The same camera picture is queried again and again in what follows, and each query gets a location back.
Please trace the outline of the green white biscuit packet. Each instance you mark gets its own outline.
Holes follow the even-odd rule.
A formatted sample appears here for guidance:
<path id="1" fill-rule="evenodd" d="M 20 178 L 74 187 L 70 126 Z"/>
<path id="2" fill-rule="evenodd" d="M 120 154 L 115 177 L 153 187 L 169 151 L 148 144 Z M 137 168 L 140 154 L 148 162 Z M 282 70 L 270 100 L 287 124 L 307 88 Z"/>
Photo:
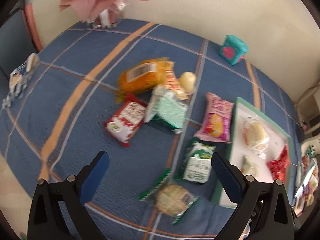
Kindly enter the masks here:
<path id="1" fill-rule="evenodd" d="M 202 142 L 199 138 L 193 137 L 175 179 L 198 184 L 206 183 L 211 173 L 211 159 L 215 149 L 212 143 Z"/>

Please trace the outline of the pink swiss roll packet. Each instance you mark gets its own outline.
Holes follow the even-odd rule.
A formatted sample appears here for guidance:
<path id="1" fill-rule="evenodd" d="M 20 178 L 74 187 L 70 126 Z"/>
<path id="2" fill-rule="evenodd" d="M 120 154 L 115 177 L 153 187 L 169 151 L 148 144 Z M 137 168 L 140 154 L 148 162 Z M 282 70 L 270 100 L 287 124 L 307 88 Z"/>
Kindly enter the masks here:
<path id="1" fill-rule="evenodd" d="M 194 134 L 202 141 L 230 143 L 230 126 L 234 103 L 216 94 L 206 93 L 207 107 L 201 128 Z"/>

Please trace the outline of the clear round cracker packet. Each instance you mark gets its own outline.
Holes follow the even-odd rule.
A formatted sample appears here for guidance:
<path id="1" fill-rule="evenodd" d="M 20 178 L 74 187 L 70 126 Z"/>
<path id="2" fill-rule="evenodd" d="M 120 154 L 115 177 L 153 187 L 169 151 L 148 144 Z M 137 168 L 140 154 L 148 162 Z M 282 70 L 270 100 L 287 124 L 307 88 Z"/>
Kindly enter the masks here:
<path id="1" fill-rule="evenodd" d="M 198 196 L 176 183 L 170 168 L 165 169 L 152 186 L 139 195 L 140 201 L 172 217 L 172 225 L 178 224 L 198 199 Z"/>

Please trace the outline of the red white biscuit packet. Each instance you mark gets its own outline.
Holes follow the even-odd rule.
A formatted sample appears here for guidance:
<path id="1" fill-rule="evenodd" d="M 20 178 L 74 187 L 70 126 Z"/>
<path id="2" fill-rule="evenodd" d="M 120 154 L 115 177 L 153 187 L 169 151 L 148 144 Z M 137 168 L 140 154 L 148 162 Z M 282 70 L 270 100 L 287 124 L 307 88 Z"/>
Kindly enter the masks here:
<path id="1" fill-rule="evenodd" d="M 147 104 L 128 93 L 122 106 L 108 120 L 103 122 L 107 134 L 121 145 L 128 147 L 131 138 L 144 123 Z"/>

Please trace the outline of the mint green biscuit packet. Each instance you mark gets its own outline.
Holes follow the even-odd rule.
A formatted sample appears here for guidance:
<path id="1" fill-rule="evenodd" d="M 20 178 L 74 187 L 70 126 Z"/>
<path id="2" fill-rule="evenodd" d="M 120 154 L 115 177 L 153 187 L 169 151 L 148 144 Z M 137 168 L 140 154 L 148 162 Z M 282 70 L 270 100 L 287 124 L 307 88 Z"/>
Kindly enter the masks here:
<path id="1" fill-rule="evenodd" d="M 156 86 L 146 108 L 144 122 L 155 121 L 175 134 L 182 133 L 188 106 L 180 100 L 173 90 L 162 85 Z"/>

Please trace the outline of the white jelly cup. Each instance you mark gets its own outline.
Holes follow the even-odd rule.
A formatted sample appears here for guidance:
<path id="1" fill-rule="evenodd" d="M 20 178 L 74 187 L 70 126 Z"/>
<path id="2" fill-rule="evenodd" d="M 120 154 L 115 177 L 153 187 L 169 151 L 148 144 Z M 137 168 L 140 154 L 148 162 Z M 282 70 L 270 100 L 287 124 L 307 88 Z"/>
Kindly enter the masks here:
<path id="1" fill-rule="evenodd" d="M 180 78 L 179 83 L 185 90 L 186 94 L 191 95 L 195 89 L 196 75 L 193 72 L 184 72 Z"/>

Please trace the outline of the cream orange swiss roll packet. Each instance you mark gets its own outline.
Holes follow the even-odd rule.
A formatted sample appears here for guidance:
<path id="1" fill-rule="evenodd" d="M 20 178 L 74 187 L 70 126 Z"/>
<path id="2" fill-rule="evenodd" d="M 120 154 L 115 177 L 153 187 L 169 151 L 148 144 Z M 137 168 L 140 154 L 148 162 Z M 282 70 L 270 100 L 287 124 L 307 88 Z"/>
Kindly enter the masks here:
<path id="1" fill-rule="evenodd" d="M 174 73 L 174 62 L 167 61 L 165 66 L 165 78 L 162 86 L 166 89 L 172 90 L 180 100 L 188 100 L 188 95 L 185 89 L 180 85 Z"/>

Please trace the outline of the orange yellow snack bag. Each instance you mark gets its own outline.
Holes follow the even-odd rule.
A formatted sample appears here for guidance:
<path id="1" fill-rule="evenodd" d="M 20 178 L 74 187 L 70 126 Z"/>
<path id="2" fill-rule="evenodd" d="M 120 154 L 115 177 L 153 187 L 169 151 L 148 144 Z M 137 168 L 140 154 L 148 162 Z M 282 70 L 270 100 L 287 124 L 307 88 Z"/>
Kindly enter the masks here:
<path id="1" fill-rule="evenodd" d="M 168 61 L 167 57 L 149 59 L 123 71 L 118 79 L 116 103 L 122 102 L 127 93 L 142 94 L 165 81 Z"/>

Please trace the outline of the pale green small snack packet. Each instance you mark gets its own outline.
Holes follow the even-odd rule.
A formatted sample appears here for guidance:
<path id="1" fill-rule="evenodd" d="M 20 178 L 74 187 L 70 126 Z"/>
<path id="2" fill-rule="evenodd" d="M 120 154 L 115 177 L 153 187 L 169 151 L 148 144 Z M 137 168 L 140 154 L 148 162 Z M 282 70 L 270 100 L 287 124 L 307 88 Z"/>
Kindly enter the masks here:
<path id="1" fill-rule="evenodd" d="M 241 172 L 244 176 L 251 175 L 254 177 L 259 176 L 259 166 L 252 162 L 249 156 L 244 155 L 242 160 Z"/>

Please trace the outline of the red foil snack packet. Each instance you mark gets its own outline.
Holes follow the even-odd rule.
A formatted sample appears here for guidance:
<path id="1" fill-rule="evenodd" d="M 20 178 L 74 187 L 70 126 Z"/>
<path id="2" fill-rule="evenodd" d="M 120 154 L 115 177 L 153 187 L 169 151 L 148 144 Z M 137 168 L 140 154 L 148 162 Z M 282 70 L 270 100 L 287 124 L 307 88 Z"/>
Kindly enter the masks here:
<path id="1" fill-rule="evenodd" d="M 282 182 L 286 181 L 286 171 L 290 165 L 290 156 L 288 145 L 284 145 L 284 148 L 278 157 L 278 159 L 274 159 L 266 163 L 269 171 L 271 172 L 271 176 L 273 180 L 281 180 Z"/>

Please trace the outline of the hanging organizer with stationery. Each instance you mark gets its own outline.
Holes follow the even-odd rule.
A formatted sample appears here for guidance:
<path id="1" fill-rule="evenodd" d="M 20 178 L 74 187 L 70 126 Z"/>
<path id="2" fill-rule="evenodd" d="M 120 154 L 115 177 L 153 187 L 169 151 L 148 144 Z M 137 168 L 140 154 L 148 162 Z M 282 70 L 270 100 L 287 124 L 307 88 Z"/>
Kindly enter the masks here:
<path id="1" fill-rule="evenodd" d="M 297 217 L 311 206 L 315 200 L 314 194 L 319 187 L 319 168 L 316 159 L 316 147 L 309 145 L 303 151 L 298 162 L 296 175 L 296 191 L 294 194 L 294 211 Z"/>

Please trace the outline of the white shelf unit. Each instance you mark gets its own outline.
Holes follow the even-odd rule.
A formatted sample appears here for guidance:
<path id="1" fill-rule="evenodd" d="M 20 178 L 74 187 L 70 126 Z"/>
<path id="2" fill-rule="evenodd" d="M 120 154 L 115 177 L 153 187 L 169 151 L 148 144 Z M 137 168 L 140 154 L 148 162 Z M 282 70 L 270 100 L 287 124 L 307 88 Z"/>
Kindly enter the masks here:
<path id="1" fill-rule="evenodd" d="M 298 123 L 306 138 L 319 134 L 319 83 L 308 88 L 297 100 Z"/>

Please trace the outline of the blue white packet at edge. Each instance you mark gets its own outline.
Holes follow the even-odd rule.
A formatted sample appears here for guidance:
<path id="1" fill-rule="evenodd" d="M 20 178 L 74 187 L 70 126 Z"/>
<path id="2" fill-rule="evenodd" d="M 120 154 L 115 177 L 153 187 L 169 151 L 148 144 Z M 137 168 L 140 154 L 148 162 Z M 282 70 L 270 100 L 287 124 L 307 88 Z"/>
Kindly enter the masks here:
<path id="1" fill-rule="evenodd" d="M 39 56 L 36 53 L 32 53 L 23 64 L 10 73 L 9 91 L 7 97 L 2 100 L 3 109 L 11 107 L 16 98 L 22 97 L 28 82 L 39 65 L 39 60 Z"/>

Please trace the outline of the blue plaid tablecloth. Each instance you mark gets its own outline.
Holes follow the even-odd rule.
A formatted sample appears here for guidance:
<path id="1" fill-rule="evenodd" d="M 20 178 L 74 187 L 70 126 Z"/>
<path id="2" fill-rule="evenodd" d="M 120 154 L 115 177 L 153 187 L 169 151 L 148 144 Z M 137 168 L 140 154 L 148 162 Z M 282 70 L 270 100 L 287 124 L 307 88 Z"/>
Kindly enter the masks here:
<path id="1" fill-rule="evenodd" d="M 92 30 L 77 23 L 40 52 L 40 65 L 23 96 L 1 113 L 1 154 L 29 195 L 42 166 L 41 149 L 65 104 L 80 92 L 47 163 L 52 179 L 78 173 L 96 154 L 106 151 L 110 167 L 92 201 L 89 214 L 108 239 L 213 239 L 232 214 L 216 205 L 214 175 L 202 185 L 184 181 L 198 201 L 177 225 L 138 196 L 170 167 L 178 170 L 188 142 L 199 128 L 206 93 L 230 102 L 261 100 L 261 110 L 293 139 L 291 161 L 300 155 L 296 113 L 290 97 L 268 76 L 245 61 L 229 64 L 219 45 L 166 25 L 123 20 L 110 30 Z M 176 75 L 200 74 L 191 100 L 187 129 L 176 135 L 151 122 L 124 147 L 103 129 L 119 108 L 116 86 L 120 74 L 141 61 L 168 57 Z"/>

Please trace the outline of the teal toy treasure chest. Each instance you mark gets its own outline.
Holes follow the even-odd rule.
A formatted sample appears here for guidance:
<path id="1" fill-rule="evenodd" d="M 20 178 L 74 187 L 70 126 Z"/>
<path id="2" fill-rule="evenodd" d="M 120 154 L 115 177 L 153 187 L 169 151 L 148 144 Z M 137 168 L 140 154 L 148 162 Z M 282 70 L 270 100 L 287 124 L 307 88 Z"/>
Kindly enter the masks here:
<path id="1" fill-rule="evenodd" d="M 235 35 L 226 35 L 223 45 L 220 48 L 219 55 L 229 64 L 239 63 L 244 55 L 249 51 L 249 47 Z"/>

